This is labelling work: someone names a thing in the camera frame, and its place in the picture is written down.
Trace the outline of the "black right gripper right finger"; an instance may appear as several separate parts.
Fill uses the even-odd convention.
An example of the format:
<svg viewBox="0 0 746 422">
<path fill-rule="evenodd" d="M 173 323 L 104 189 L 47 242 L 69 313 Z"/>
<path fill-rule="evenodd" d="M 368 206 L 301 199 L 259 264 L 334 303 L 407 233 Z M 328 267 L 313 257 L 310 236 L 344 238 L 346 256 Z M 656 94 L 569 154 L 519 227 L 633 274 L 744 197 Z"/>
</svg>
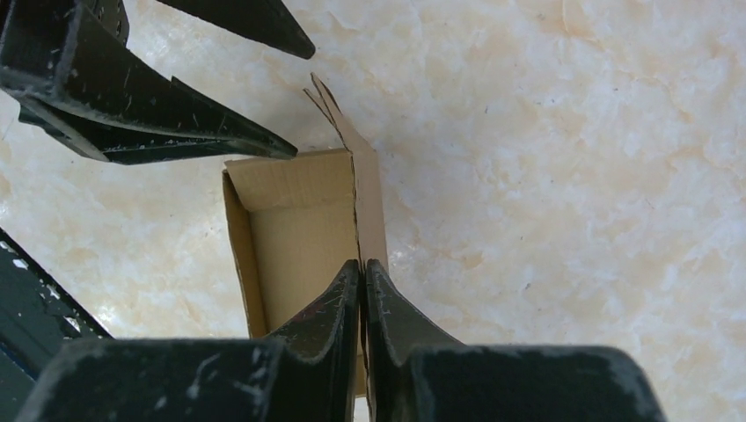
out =
<svg viewBox="0 0 746 422">
<path fill-rule="evenodd" d="M 375 421 L 663 421 L 645 372 L 609 346 L 467 345 L 365 268 Z"/>
</svg>

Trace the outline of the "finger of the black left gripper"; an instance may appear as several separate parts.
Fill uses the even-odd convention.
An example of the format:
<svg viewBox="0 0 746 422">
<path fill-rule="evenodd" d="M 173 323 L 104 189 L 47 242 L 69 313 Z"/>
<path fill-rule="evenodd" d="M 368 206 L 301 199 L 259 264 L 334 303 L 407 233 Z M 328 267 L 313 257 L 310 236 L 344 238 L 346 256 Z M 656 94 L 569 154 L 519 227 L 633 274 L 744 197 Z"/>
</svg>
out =
<svg viewBox="0 0 746 422">
<path fill-rule="evenodd" d="M 281 0 L 162 0 L 161 3 L 305 60 L 316 53 L 315 45 Z"/>
<path fill-rule="evenodd" d="M 157 73 L 127 35 L 116 1 L 2 2 L 1 88 L 19 122 L 105 163 L 296 156 L 269 129 Z"/>
</svg>

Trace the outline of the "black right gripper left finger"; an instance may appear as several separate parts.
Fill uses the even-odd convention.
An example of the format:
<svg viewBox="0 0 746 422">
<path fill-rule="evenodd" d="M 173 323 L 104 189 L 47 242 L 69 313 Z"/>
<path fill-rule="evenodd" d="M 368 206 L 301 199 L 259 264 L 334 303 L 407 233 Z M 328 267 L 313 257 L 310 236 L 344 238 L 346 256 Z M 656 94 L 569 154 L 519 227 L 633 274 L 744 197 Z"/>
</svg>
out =
<svg viewBox="0 0 746 422">
<path fill-rule="evenodd" d="M 21 421 L 349 421 L 359 264 L 252 339 L 76 340 L 42 371 Z"/>
</svg>

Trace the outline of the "brown cardboard box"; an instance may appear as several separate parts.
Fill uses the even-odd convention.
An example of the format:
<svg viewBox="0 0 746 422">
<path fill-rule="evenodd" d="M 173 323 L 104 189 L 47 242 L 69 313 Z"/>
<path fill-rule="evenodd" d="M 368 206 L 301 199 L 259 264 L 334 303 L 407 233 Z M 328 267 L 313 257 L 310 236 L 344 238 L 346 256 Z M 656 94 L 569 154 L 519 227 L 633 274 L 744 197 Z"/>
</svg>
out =
<svg viewBox="0 0 746 422">
<path fill-rule="evenodd" d="M 322 79 L 308 98 L 334 128 L 337 149 L 290 160 L 226 163 L 223 197 L 248 331 L 261 338 L 307 317 L 342 265 L 388 261 L 376 150 Z"/>
</svg>

